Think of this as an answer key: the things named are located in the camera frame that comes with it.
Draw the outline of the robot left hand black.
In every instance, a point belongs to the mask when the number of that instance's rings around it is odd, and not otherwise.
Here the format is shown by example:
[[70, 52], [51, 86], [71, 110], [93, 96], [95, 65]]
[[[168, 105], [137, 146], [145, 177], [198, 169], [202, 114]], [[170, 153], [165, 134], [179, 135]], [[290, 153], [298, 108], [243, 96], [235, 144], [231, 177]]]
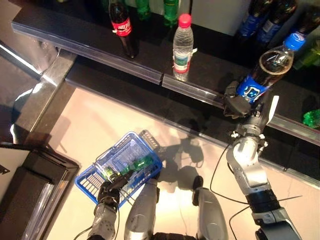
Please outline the robot left hand black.
[[130, 170], [126, 174], [118, 176], [113, 182], [105, 181], [99, 189], [98, 203], [115, 203], [118, 205], [120, 203], [120, 191], [129, 182], [133, 173], [134, 171]]

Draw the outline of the robot right hand black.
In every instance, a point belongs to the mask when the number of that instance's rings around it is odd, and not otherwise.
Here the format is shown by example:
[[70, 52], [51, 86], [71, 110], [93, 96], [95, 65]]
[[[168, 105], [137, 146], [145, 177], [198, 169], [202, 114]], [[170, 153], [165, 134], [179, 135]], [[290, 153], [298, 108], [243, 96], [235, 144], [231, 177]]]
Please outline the robot right hand black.
[[247, 102], [244, 97], [236, 93], [238, 85], [239, 82], [234, 80], [226, 87], [223, 95], [223, 114], [232, 119], [259, 115], [264, 105], [263, 98], [258, 99], [256, 103]]

